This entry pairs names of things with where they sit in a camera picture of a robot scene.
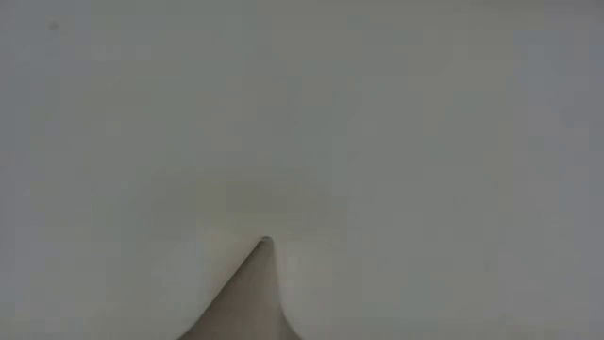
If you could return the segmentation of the white plastic cutlery tray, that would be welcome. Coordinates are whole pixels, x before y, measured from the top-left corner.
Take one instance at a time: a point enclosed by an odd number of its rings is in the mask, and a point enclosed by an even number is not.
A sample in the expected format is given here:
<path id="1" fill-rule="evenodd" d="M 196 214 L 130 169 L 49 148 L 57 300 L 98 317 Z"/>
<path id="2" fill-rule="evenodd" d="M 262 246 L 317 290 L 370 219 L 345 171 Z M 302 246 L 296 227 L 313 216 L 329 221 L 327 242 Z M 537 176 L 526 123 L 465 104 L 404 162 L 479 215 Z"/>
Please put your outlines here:
<path id="1" fill-rule="evenodd" d="M 0 0 L 0 340 L 604 340 L 604 0 Z"/>

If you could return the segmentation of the tan pointed wedge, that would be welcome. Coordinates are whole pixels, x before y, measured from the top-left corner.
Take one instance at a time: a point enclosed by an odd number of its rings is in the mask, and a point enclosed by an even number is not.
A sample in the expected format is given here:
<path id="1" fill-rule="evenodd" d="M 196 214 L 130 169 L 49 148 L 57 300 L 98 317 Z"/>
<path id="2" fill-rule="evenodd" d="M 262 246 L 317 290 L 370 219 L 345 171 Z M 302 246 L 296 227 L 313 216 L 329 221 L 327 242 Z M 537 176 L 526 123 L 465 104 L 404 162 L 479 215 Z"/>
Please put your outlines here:
<path id="1" fill-rule="evenodd" d="M 284 314 L 274 240 L 262 237 L 177 340 L 302 340 Z"/>

